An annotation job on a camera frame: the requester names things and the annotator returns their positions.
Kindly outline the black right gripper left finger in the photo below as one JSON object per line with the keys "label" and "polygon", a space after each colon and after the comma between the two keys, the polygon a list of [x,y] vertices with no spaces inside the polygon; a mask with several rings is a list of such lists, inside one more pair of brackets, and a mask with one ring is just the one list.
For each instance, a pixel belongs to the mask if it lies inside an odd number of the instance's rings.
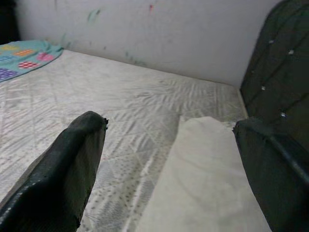
{"label": "black right gripper left finger", "polygon": [[108,120],[75,118],[21,175],[0,203],[3,232],[75,232],[93,185]]}

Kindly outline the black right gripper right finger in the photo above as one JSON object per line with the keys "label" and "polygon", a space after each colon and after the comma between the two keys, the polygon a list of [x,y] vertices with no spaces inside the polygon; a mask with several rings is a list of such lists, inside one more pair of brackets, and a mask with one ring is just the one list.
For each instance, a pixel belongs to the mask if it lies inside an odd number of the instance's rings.
{"label": "black right gripper right finger", "polygon": [[233,128],[253,194],[273,232],[309,230],[309,153],[257,118]]}

